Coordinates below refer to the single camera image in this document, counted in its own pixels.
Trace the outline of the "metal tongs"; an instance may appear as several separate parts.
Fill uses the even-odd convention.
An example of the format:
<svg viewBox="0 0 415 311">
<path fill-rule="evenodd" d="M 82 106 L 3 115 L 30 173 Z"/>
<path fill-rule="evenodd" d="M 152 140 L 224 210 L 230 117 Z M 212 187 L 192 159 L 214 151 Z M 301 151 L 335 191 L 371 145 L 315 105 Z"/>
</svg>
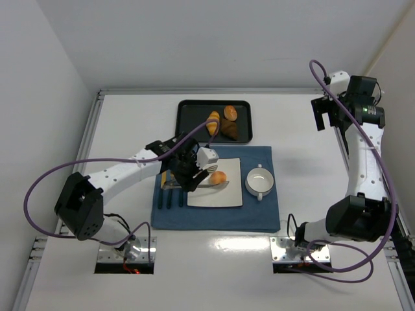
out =
<svg viewBox="0 0 415 311">
<path fill-rule="evenodd" d="M 217 165 L 213 165 L 209 168 L 207 168 L 207 172 L 208 173 L 214 173 L 217 169 Z M 222 183 L 218 183 L 218 184 L 211 184 L 210 182 L 208 182 L 208 178 L 206 178 L 203 182 L 199 183 L 196 187 L 197 188 L 213 188 L 213 187 L 225 187 L 227 184 L 229 183 L 229 181 L 223 181 Z M 171 179 L 170 181 L 166 181 L 163 186 L 162 189 L 163 190 L 170 190 L 170 189 L 181 189 L 182 186 L 175 180 L 175 179 Z"/>
</svg>

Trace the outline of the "round orange bun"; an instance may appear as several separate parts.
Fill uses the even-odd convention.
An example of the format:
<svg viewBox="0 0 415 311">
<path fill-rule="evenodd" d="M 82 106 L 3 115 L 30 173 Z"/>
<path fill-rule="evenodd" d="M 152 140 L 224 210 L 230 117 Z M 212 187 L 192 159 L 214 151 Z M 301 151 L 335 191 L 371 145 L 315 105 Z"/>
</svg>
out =
<svg viewBox="0 0 415 311">
<path fill-rule="evenodd" d="M 215 171 L 209 177 L 211 185 L 219 185 L 227 181 L 227 175 L 222 171 Z"/>
</svg>

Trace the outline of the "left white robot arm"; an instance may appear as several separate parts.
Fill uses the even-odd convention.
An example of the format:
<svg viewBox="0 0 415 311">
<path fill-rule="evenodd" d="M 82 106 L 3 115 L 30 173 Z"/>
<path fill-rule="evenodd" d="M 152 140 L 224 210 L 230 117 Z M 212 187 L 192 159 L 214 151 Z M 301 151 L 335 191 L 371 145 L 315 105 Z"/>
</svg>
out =
<svg viewBox="0 0 415 311">
<path fill-rule="evenodd" d="M 54 211 L 77 240 L 97 240 L 127 259 L 135 237 L 121 221 L 105 214 L 104 206 L 122 191 L 166 171 L 184 191 L 193 192 L 208 176 L 206 165 L 218 158 L 216 151 L 193 138 L 154 141 L 124 163 L 87 176 L 71 174 Z"/>
</svg>

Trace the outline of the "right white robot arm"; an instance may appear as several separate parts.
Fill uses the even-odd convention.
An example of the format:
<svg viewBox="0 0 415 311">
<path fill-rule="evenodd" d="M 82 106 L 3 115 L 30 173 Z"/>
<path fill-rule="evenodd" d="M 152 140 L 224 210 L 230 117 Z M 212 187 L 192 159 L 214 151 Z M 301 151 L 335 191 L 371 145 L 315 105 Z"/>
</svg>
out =
<svg viewBox="0 0 415 311">
<path fill-rule="evenodd" d="M 324 130 L 323 115 L 327 114 L 336 129 L 348 188 L 344 199 L 333 204 L 324 219 L 304 222 L 296 229 L 294 245 L 307 249 L 314 242 L 312 251 L 326 242 L 375 242 L 386 233 L 392 208 L 376 159 L 385 127 L 385 111 L 375 106 L 373 96 L 377 80 L 337 71 L 324 82 L 347 112 L 325 95 L 311 102 L 314 119 L 317 129 Z"/>
</svg>

